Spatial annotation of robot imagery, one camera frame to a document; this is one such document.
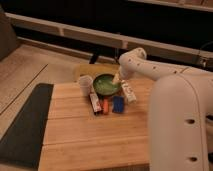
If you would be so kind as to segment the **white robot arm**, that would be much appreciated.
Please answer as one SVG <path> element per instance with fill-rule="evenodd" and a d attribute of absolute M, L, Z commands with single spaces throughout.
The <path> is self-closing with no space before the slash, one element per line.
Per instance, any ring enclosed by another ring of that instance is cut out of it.
<path fill-rule="evenodd" d="M 119 57 L 119 78 L 154 81 L 148 110 L 150 171 L 213 171 L 213 72 L 150 61 L 139 47 Z"/>

